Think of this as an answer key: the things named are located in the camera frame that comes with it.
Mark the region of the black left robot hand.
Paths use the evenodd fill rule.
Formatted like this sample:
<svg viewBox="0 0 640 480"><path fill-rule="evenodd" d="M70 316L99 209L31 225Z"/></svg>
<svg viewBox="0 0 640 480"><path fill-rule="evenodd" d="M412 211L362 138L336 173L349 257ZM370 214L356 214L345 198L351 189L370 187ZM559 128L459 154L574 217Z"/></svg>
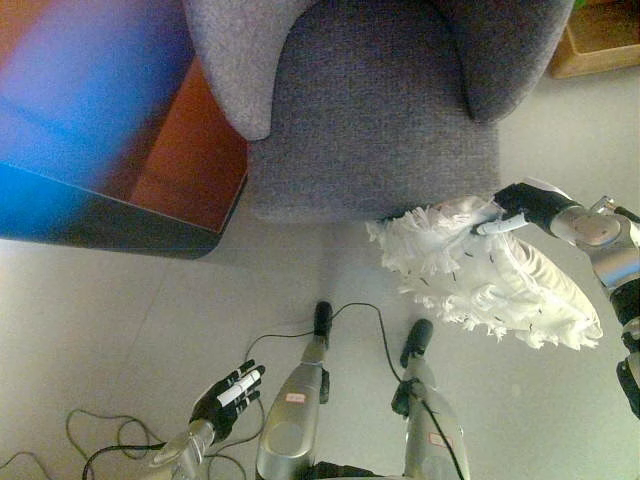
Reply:
<svg viewBox="0 0 640 480"><path fill-rule="evenodd" d="M260 397L266 368L248 360L213 384L195 403L190 423L203 420L213 427L213 443L225 440L238 417Z"/></svg>

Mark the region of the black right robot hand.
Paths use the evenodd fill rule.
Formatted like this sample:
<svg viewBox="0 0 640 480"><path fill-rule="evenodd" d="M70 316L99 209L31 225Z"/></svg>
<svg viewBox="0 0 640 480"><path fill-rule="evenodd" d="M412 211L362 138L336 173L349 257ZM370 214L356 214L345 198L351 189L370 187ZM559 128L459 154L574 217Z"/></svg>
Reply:
<svg viewBox="0 0 640 480"><path fill-rule="evenodd" d="M582 208L557 188L540 188L526 182L513 183L498 191L493 196L493 203L502 214L496 220L475 225L473 234L494 235L533 224L553 235L551 224L556 217L570 208Z"/></svg>

